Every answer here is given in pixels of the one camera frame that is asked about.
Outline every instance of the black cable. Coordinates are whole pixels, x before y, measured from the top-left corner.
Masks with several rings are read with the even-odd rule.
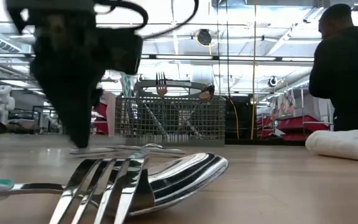
[[[133,31],[139,30],[139,29],[145,27],[147,25],[147,23],[149,22],[149,14],[147,13],[147,11],[142,6],[140,6],[136,3],[123,1],[123,0],[118,0],[118,1],[94,0],[94,2],[95,2],[95,4],[110,6],[110,11],[104,12],[104,13],[99,13],[99,14],[108,14],[108,13],[112,12],[113,10],[115,10],[115,8],[117,8],[117,7],[123,7],[126,9],[133,10],[133,11],[139,13],[143,17],[143,22],[141,23],[141,25],[135,26],[135,27],[130,27],[130,28],[125,28],[125,29],[131,29]]]
[[[131,9],[135,12],[138,12],[143,17],[143,23],[141,25],[136,26],[136,27],[126,28],[126,29],[139,30],[139,29],[145,27],[147,25],[147,22],[149,21],[149,15],[147,14],[147,11],[143,7],[141,7],[138,4],[135,4],[133,2],[127,2],[127,1],[123,1],[123,0],[118,0],[118,1],[94,0],[94,2],[95,2],[95,4],[110,6],[110,11],[107,13],[110,13],[113,10],[115,10],[116,7],[123,7],[126,9]],[[167,34],[169,32],[172,32],[172,31],[179,29],[182,26],[186,25],[196,15],[199,5],[200,5],[200,0],[194,0],[193,12],[191,13],[191,16],[188,19],[186,19],[183,23],[178,24],[175,27],[169,28],[165,31],[161,31],[158,34],[148,35],[148,36],[144,37],[144,40],[156,38],[158,36]]]

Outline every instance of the black hoodie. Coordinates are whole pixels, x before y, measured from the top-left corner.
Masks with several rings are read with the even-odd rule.
[[[358,129],[358,26],[317,46],[309,91],[332,101],[335,130]]]

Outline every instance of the fork handle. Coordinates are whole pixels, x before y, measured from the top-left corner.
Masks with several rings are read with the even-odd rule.
[[[0,191],[0,197],[23,194],[61,194],[64,185],[47,183],[14,184],[10,190]]]

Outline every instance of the white robot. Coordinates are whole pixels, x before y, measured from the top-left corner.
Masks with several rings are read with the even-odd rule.
[[[0,86],[0,122],[7,123],[9,112],[15,108],[15,99],[11,97],[12,87]]]

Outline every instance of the white cloth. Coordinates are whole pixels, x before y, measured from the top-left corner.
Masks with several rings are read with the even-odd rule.
[[[103,93],[103,100],[107,105],[106,119],[109,130],[109,136],[114,136],[116,131],[116,96],[111,92]]]
[[[358,160],[358,130],[316,131],[306,140],[306,148],[322,156]]]

